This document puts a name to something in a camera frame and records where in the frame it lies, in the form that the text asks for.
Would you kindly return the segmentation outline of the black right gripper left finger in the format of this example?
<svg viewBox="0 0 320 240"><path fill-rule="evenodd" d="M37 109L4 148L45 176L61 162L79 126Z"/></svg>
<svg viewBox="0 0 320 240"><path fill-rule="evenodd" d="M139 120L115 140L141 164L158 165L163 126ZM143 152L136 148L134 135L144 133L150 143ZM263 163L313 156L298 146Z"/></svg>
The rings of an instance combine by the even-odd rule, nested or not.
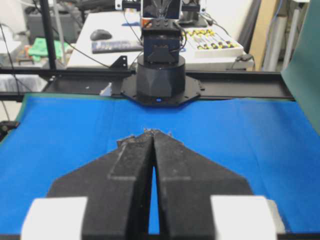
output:
<svg viewBox="0 0 320 240"><path fill-rule="evenodd" d="M127 240L146 220L153 137L129 137L117 149L58 177L33 200L23 240Z"/></svg>

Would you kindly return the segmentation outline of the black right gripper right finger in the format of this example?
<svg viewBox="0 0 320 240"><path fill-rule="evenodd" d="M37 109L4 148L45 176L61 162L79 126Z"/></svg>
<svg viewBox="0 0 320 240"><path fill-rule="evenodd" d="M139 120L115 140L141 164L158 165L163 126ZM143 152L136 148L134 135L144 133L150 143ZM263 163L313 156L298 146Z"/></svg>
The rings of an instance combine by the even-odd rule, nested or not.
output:
<svg viewBox="0 0 320 240"><path fill-rule="evenodd" d="M153 134L159 229L164 240L275 240L274 202L254 195L241 175Z"/></svg>

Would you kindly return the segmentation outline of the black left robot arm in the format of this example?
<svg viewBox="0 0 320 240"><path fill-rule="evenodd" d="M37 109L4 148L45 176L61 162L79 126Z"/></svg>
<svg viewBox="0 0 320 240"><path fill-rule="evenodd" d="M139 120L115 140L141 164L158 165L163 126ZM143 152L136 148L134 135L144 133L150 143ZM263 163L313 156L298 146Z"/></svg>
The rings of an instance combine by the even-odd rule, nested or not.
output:
<svg viewBox="0 0 320 240"><path fill-rule="evenodd" d="M201 95L200 82L186 75L180 55L186 32L177 24L180 0L143 0L141 28L143 53L137 57L136 73L125 78L120 93L146 106L178 106Z"/></svg>

